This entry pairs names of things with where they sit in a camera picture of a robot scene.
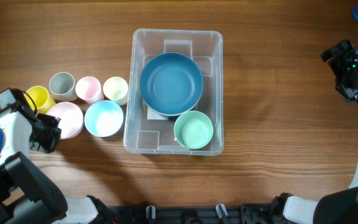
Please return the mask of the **pink bowl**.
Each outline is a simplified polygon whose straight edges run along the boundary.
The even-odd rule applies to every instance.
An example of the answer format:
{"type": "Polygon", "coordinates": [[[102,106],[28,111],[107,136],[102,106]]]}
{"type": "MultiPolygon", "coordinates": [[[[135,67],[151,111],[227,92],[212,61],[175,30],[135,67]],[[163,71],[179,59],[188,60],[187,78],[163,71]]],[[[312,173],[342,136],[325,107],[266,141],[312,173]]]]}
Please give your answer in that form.
{"type": "Polygon", "coordinates": [[[71,139],[77,136],[83,129],[83,112],[73,103],[57,103],[48,110],[47,115],[60,118],[58,128],[62,130],[60,134],[61,139],[71,139]]]}

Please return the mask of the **yellow cup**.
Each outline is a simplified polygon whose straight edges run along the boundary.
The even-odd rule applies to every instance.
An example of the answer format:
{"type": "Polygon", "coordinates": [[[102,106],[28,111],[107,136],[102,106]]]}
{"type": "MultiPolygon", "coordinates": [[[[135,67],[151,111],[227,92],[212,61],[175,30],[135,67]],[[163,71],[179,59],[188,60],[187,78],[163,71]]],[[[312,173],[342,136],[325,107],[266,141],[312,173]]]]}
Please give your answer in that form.
{"type": "Polygon", "coordinates": [[[56,102],[48,90],[43,86],[33,86],[26,91],[24,95],[33,111],[46,114],[56,102]]]}

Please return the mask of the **grey cup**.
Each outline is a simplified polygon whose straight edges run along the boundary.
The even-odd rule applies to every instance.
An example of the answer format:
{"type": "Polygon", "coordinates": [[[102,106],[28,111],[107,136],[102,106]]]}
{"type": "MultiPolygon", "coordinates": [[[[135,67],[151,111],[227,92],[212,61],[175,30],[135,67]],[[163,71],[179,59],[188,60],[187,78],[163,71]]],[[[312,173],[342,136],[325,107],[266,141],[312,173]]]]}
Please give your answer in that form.
{"type": "Polygon", "coordinates": [[[74,101],[78,98],[75,93],[75,79],[67,72],[55,74],[49,81],[50,91],[54,96],[64,101],[74,101]]]}

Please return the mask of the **light blue bowl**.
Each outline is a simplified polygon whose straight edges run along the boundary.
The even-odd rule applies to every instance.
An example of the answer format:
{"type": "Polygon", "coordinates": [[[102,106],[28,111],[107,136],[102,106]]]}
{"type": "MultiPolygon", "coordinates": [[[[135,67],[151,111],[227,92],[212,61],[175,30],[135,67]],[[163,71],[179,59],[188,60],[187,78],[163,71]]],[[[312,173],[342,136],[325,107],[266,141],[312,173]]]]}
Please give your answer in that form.
{"type": "Polygon", "coordinates": [[[124,113],[117,103],[102,100],[92,104],[86,110],[84,122],[89,133],[105,138],[120,131],[124,122],[124,113]]]}

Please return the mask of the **pink cup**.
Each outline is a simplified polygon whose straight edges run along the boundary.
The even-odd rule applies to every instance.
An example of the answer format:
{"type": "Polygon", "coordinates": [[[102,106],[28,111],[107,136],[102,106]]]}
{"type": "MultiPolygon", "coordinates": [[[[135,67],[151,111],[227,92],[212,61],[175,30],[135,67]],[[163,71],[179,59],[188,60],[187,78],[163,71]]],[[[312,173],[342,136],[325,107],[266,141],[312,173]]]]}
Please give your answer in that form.
{"type": "Polygon", "coordinates": [[[76,84],[75,92],[80,99],[90,105],[104,98],[101,84],[95,77],[81,78],[76,84]]]}

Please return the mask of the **cream cup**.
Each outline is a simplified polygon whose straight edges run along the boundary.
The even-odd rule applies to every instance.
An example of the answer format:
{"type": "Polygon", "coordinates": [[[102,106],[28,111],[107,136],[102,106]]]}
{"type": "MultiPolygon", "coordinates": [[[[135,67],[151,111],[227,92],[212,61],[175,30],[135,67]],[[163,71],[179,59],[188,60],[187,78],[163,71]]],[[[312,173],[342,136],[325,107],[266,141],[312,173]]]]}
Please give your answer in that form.
{"type": "Polygon", "coordinates": [[[104,95],[111,101],[123,106],[127,103],[129,85],[121,77],[108,78],[103,85],[104,95]]]}

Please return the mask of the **clear plastic storage container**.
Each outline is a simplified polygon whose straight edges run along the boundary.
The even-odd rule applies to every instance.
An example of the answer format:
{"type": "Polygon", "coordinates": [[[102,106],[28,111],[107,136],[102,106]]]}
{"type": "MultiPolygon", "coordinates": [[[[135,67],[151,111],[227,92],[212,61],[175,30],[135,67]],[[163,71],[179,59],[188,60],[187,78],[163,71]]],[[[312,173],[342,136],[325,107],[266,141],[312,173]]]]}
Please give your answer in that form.
{"type": "Polygon", "coordinates": [[[123,144],[138,154],[217,156],[224,149],[223,37],[218,31],[138,29],[132,41],[131,72],[123,144]],[[199,148],[203,128],[178,130],[177,118],[199,111],[212,136],[199,148]]]}

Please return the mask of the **dark blue bowl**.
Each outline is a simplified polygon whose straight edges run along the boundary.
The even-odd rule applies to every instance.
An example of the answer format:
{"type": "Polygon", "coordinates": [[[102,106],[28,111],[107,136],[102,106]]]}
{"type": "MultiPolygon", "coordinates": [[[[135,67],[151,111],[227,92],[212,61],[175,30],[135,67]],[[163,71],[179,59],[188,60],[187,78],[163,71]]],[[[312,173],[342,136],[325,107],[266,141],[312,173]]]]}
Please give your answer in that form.
{"type": "Polygon", "coordinates": [[[197,64],[175,52],[157,55],[147,62],[139,81],[145,104],[166,116],[178,116],[193,109],[203,89],[203,76],[197,64]]]}

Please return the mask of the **mint green bowl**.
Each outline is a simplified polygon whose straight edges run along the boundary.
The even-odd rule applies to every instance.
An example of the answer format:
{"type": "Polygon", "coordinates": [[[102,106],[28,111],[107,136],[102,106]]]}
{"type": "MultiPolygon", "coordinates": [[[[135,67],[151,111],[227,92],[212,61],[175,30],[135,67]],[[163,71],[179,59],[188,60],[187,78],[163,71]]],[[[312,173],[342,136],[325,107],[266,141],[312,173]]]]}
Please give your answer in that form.
{"type": "Polygon", "coordinates": [[[187,111],[175,121],[175,139],[188,149],[201,149],[212,139],[214,129],[210,118],[200,111],[187,111]]]}

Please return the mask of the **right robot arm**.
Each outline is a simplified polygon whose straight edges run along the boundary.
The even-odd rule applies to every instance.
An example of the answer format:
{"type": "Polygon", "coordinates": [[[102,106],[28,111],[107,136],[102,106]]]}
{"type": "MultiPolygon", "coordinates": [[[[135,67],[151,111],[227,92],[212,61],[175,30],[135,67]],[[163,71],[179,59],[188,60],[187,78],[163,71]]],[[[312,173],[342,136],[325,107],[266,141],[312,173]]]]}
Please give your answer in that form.
{"type": "MultiPolygon", "coordinates": [[[[358,49],[350,40],[325,50],[321,59],[331,67],[335,89],[349,103],[358,103],[358,49]]],[[[290,223],[358,223],[358,161],[347,190],[308,200],[281,194],[270,204],[270,214],[280,215],[290,223]]]]}

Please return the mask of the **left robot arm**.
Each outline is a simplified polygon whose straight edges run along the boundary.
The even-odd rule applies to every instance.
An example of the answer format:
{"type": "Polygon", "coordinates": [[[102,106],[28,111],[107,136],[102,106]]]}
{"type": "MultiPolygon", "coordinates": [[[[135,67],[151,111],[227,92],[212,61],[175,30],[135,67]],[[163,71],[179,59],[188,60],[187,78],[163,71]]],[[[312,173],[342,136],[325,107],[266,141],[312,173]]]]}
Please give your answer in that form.
{"type": "Polygon", "coordinates": [[[109,209],[92,196],[72,198],[29,159],[52,153],[60,118],[38,113],[26,92],[0,92],[0,223],[109,223],[109,209]]]}

